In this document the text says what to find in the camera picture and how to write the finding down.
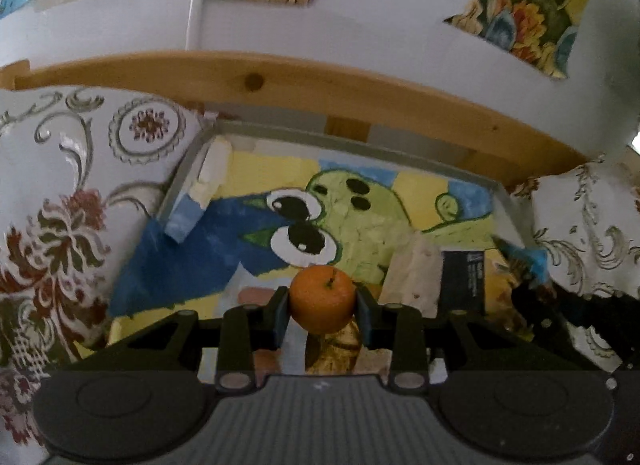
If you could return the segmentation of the beige nougat bar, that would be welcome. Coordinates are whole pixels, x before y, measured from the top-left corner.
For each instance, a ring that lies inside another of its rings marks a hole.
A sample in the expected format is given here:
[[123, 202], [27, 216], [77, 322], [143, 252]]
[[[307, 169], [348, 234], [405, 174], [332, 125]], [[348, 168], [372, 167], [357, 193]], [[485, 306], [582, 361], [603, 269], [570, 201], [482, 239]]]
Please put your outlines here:
[[401, 303], [418, 309], [425, 318], [436, 318], [443, 265], [440, 249], [423, 233], [412, 233], [390, 259], [378, 302]]

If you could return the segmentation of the gold foil snack packet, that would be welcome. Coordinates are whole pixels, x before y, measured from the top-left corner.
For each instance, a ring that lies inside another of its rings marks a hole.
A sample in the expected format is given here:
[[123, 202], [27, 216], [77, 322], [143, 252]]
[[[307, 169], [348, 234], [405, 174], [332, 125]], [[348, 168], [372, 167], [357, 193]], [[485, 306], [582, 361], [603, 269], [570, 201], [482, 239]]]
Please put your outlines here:
[[360, 349], [360, 333], [354, 319], [332, 334], [308, 334], [305, 372], [311, 375], [348, 375], [354, 369]]

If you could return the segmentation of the dark blue snack bar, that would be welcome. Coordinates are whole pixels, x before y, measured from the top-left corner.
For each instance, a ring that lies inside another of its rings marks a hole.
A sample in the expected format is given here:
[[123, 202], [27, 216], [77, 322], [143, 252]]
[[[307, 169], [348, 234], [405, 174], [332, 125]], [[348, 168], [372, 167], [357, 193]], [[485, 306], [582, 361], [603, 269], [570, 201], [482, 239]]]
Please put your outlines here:
[[499, 310], [498, 298], [504, 292], [503, 263], [497, 249], [486, 251], [444, 251], [442, 281], [437, 315], [451, 311], [471, 315], [493, 315]]

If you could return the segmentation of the orange tangerine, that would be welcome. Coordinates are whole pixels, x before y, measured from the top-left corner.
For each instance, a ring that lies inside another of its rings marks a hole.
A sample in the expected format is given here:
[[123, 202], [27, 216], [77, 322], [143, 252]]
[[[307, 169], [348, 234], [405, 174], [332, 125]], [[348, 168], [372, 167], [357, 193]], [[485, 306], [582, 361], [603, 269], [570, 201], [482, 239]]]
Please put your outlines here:
[[352, 319], [356, 285], [334, 266], [300, 270], [288, 288], [293, 319], [314, 335], [339, 332]]

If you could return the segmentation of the blue brown snack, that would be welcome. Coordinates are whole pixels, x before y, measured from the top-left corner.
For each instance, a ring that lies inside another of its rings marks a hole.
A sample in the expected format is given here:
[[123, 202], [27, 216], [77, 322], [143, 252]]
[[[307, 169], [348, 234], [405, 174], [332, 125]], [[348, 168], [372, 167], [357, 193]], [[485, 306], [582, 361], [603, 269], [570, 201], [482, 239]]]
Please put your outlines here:
[[491, 240], [521, 285], [528, 286], [530, 289], [548, 285], [550, 277], [547, 251], [540, 248], [518, 247], [497, 235], [493, 235]]

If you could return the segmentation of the sausage pack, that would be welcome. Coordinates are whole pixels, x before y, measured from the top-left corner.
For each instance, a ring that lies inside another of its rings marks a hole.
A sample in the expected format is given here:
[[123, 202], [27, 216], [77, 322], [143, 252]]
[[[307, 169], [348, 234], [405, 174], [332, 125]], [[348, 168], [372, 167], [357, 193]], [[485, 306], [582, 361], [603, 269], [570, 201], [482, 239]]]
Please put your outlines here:
[[291, 318], [288, 288], [244, 287], [238, 300], [247, 317], [256, 383], [270, 375], [303, 375], [307, 334]]

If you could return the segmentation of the grey tray with drawing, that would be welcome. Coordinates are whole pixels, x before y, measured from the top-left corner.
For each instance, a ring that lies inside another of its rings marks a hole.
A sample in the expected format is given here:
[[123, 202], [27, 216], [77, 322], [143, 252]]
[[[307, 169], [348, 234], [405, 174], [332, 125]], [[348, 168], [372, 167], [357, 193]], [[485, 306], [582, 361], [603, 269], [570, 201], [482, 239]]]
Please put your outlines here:
[[[244, 287], [290, 286], [311, 266], [342, 270], [378, 300], [396, 247], [414, 232], [442, 253], [497, 249], [494, 205], [489, 188], [472, 182], [305, 144], [208, 132], [186, 151], [119, 272], [108, 311], [134, 317], [212, 298], [224, 312], [239, 306]], [[501, 258], [499, 310], [473, 317], [531, 341], [533, 329], [511, 299], [520, 282]], [[446, 315], [453, 313], [471, 315]], [[390, 352], [361, 343], [352, 373], [385, 375], [389, 365]]]

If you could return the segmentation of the floral white bedspread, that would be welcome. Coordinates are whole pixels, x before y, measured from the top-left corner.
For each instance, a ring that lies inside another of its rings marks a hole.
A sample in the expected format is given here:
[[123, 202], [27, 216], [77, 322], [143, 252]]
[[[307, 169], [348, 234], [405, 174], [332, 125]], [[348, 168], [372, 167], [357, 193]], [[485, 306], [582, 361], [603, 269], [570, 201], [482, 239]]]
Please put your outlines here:
[[6, 464], [634, 464], [639, 376], [549, 367], [473, 315], [424, 318], [428, 384], [270, 375], [215, 386], [216, 301], [113, 318], [114, 283], [205, 133], [375, 158], [494, 194], [497, 237], [547, 251], [550, 282], [639, 301], [639, 190], [586, 162], [513, 195], [414, 156], [233, 124], [162, 96], [1, 95], [1, 459]]

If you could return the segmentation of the floral landscape poster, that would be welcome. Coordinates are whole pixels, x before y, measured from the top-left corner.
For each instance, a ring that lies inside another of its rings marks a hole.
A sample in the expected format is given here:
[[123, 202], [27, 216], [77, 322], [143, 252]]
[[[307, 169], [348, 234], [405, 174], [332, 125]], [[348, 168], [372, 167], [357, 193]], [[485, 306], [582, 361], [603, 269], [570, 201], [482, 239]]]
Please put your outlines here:
[[446, 23], [564, 79], [588, 0], [471, 0]]

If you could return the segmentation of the wooden bed frame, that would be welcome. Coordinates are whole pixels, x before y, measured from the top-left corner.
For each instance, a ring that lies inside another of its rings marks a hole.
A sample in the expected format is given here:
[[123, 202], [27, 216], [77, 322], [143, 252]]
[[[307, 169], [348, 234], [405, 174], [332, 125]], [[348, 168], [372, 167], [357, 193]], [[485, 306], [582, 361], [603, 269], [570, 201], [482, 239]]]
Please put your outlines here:
[[285, 58], [213, 51], [152, 51], [100, 56], [32, 69], [3, 66], [1, 86], [100, 86], [154, 93], [203, 106], [283, 107], [332, 118], [333, 136], [364, 140], [372, 125], [444, 141], [468, 152], [457, 167], [505, 186], [585, 164], [587, 157], [516, 119], [414, 82], [365, 70]]

